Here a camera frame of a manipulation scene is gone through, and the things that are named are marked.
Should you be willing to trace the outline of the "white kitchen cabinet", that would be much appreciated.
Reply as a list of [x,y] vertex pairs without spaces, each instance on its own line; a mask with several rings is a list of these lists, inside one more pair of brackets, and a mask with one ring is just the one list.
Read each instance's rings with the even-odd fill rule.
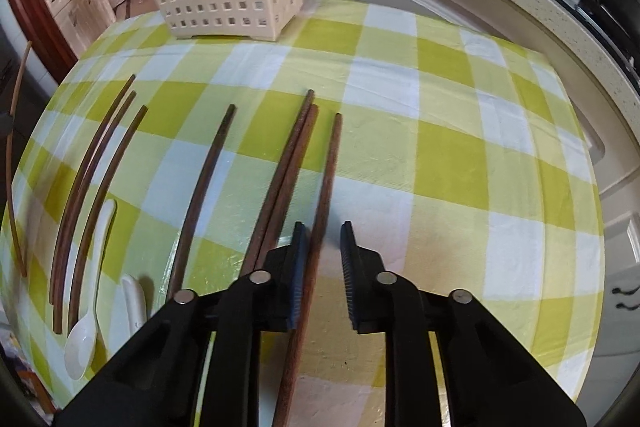
[[321,113],[303,199],[343,116],[299,391],[322,421],[382,415],[383,341],[350,328],[340,226],[427,291],[483,301],[589,417],[637,351],[607,355],[616,255],[638,251],[639,147],[601,78],[508,0],[307,0],[273,88]]

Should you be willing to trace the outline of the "white ceramic spoon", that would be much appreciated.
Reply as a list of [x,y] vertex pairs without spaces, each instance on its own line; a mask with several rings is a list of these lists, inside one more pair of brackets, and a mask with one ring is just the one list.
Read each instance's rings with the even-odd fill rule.
[[78,317],[68,334],[64,349],[64,364],[68,376],[79,381],[86,373],[94,357],[96,340],[98,339],[98,304],[99,280],[103,255],[106,246],[107,232],[112,225],[117,204],[114,199],[107,199],[98,213],[93,208],[87,220],[85,234],[78,251],[77,259],[87,260],[89,247],[92,254],[89,265],[88,305],[85,314]]
[[144,292],[139,282],[129,274],[122,276],[120,285],[125,298],[129,334],[134,335],[146,321]]

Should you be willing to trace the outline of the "red wooden door frame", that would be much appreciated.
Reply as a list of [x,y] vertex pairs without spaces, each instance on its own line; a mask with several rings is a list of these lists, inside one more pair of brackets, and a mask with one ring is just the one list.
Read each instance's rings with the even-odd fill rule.
[[40,62],[57,84],[77,63],[78,58],[44,0],[9,0],[17,23],[32,43]]

